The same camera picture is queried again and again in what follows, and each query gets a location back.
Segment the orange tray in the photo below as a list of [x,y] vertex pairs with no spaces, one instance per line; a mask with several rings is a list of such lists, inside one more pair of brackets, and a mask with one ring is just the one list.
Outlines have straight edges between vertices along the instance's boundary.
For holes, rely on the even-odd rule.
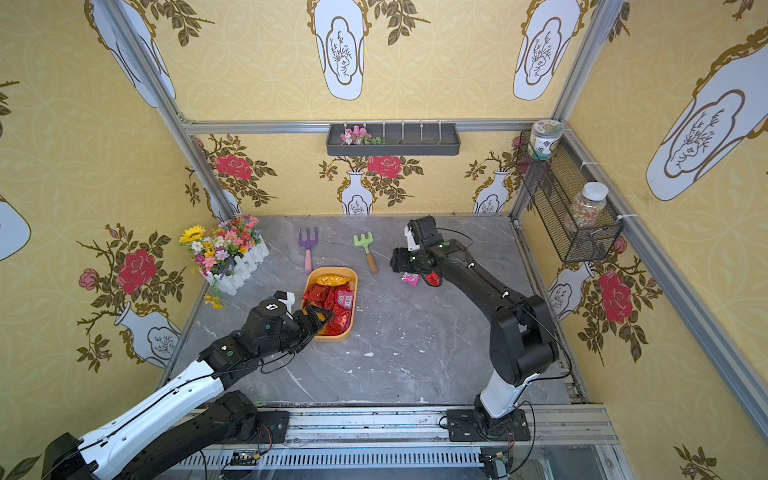
[[318,276],[328,275],[329,273],[334,273],[336,275],[343,275],[351,279],[349,281],[349,288],[351,288],[352,292],[354,293],[353,299],[352,299],[352,315],[349,316],[349,328],[346,329],[344,333],[342,333],[341,335],[332,335],[332,336],[315,335],[315,338],[313,339],[314,342],[343,342],[352,333],[352,327],[355,324],[355,305],[357,302],[357,273],[355,273],[355,270],[352,270],[351,268],[346,268],[344,266],[322,266],[320,268],[316,268],[312,270],[312,273],[310,273],[310,277],[306,279],[306,286],[304,287],[304,292],[306,292],[306,289],[310,288],[310,285],[312,283],[315,283],[315,279]]

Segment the toy garden tool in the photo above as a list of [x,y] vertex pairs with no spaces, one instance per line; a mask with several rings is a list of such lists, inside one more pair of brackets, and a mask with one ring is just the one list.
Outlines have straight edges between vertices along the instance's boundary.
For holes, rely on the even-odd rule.
[[355,235],[355,247],[362,247],[366,249],[366,258],[368,259],[368,267],[371,269],[371,273],[378,273],[379,268],[376,267],[376,259],[368,251],[368,245],[373,243],[373,233],[368,232],[368,235],[360,235],[362,238],[357,238]]
[[317,245],[317,227],[315,227],[315,240],[312,240],[309,228],[305,228],[304,230],[306,231],[306,240],[302,240],[301,227],[299,227],[299,245],[306,248],[306,253],[304,254],[304,271],[309,273],[312,271],[312,247]]

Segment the white picket fence planter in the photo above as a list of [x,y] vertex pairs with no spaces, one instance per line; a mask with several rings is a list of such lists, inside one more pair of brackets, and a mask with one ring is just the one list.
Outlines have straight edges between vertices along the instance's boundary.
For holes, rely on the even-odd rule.
[[235,257],[234,274],[203,274],[203,277],[208,284],[213,285],[214,280],[216,280],[219,284],[219,290],[221,290],[222,293],[228,295],[237,293],[237,289],[242,287],[245,284],[245,281],[250,278],[250,273],[255,271],[259,264],[264,261],[264,257],[270,254],[270,251],[266,248],[266,244],[264,243],[264,238],[259,235],[259,239],[261,241],[258,245],[248,250],[242,257]]

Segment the black mesh basket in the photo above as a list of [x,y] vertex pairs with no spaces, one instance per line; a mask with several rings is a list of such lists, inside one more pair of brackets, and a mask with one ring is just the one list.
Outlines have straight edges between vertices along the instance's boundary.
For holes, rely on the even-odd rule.
[[520,134],[517,168],[531,201],[541,215],[554,248],[563,263],[603,260],[624,227],[617,220],[616,210],[608,202],[593,227],[579,227],[571,215],[571,202],[584,184],[594,177],[576,158],[571,146],[563,139],[546,161],[528,155],[530,132]]

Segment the plastic jar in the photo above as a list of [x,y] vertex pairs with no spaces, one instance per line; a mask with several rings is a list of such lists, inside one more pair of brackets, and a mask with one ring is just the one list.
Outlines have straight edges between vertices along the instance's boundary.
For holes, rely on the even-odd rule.
[[531,127],[528,155],[536,160],[547,160],[560,143],[563,124],[557,120],[539,120]]
[[593,227],[598,215],[605,208],[608,187],[600,182],[588,182],[571,202],[571,216],[566,217],[565,227],[574,233],[577,229]]

